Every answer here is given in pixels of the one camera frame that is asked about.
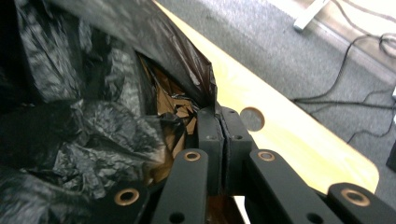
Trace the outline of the grey metal desk frame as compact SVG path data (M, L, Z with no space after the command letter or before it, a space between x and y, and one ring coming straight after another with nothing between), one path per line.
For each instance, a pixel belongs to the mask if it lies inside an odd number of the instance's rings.
M293 24L296 32L302 32L315 16L330 2L330 0L314 0L301 15L297 17Z

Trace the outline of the black stand with black base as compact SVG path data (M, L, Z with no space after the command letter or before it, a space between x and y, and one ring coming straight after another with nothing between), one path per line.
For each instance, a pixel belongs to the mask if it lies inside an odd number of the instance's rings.
M388 166L388 168L396 173L396 149L393 149L390 153L389 153L389 157L387 159L387 163L386 165Z

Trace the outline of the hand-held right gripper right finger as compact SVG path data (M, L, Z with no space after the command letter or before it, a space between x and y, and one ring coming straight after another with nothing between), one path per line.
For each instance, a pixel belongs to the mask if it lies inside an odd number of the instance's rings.
M221 124L225 137L224 190L230 196L243 195L244 161L255 144L235 110L223 107Z

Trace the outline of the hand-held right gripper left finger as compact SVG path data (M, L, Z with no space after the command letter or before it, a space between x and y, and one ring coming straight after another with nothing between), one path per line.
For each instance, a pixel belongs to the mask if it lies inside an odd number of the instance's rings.
M222 149L224 138L212 107L197 113L198 146L208 156L207 191L210 196L221 193Z

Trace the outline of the black plastic garbage bag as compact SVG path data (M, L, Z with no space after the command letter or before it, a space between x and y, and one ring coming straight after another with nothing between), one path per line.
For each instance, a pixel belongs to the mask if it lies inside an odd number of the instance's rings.
M105 222L164 179L209 60L153 0L0 0L0 224Z

